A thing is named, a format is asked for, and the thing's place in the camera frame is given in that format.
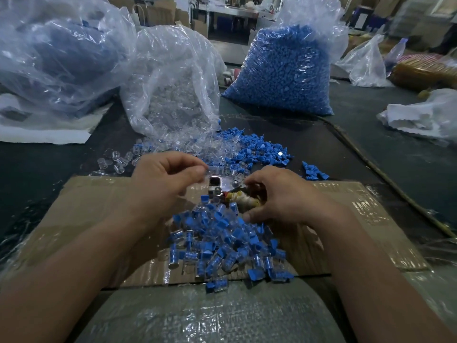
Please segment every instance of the plastic bottle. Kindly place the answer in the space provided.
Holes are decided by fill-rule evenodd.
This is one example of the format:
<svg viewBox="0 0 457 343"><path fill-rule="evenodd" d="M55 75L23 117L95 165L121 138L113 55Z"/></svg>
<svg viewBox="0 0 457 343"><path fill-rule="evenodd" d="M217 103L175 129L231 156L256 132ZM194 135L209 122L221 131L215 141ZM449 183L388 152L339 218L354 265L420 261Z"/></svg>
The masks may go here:
<svg viewBox="0 0 457 343"><path fill-rule="evenodd" d="M398 60L404 53L406 49L406 42L408 42L407 38L402 38L400 42L398 42L395 47L393 47L390 52L384 58L384 65L386 66L386 76L390 76L393 67L397 64Z"/></svg>

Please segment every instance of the person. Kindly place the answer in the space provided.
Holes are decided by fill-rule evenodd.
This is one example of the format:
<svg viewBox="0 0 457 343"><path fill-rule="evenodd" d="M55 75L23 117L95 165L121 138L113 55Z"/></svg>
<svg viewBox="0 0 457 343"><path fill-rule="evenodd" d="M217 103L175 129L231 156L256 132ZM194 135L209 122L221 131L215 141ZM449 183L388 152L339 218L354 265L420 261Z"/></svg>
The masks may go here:
<svg viewBox="0 0 457 343"><path fill-rule="evenodd" d="M99 224L0 293L3 342L64 342L121 258L158 223L207 165L179 152L141 157L125 201ZM295 173L272 166L246 185L263 185L267 200L246 222L278 219L311 226L323 243L332 277L359 342L455 342L455 337L367 235L349 208Z"/></svg>

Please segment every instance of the plastic bag of blue parts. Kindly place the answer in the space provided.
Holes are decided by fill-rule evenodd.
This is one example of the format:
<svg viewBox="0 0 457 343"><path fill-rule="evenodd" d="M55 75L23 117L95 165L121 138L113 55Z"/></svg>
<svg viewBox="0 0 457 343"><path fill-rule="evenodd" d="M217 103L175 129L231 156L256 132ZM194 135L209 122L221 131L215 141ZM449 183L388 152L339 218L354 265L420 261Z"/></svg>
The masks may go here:
<svg viewBox="0 0 457 343"><path fill-rule="evenodd" d="M284 0L276 24L259 30L238 78L222 94L259 106L333 114L330 63L348 43L339 0Z"/></svg>
<svg viewBox="0 0 457 343"><path fill-rule="evenodd" d="M107 0L0 0L0 83L79 117L127 79L135 41L127 9Z"/></svg>

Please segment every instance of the person's right hand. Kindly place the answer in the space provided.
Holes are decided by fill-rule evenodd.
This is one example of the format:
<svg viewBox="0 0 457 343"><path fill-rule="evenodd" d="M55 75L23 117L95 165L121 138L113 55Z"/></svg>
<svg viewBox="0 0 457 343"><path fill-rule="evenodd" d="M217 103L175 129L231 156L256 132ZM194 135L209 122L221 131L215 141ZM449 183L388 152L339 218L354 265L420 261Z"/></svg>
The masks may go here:
<svg viewBox="0 0 457 343"><path fill-rule="evenodd" d="M349 208L323 194L312 183L290 170L265 166L247 177L244 183L248 186L264 185L267 193L265 205L243 214L243 219L249 223L277 219L313 226L333 215L351 213Z"/></svg>

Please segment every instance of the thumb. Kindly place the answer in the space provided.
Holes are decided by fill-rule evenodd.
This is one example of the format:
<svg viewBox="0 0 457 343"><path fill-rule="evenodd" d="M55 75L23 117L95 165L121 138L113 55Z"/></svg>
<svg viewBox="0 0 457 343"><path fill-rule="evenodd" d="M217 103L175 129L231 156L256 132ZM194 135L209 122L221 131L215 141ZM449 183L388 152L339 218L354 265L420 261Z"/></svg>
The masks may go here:
<svg viewBox="0 0 457 343"><path fill-rule="evenodd" d="M266 219L270 219L271 210L268 209L268 207L265 206L260 206L260 207L255 207L252 208L251 210L243 213L243 220L246 223L259 223L261 221L264 221Z"/></svg>
<svg viewBox="0 0 457 343"><path fill-rule="evenodd" d="M185 190L189 185L198 183L205 178L206 169L203 166L187 167L175 175L171 175L171 184L176 192Z"/></svg>

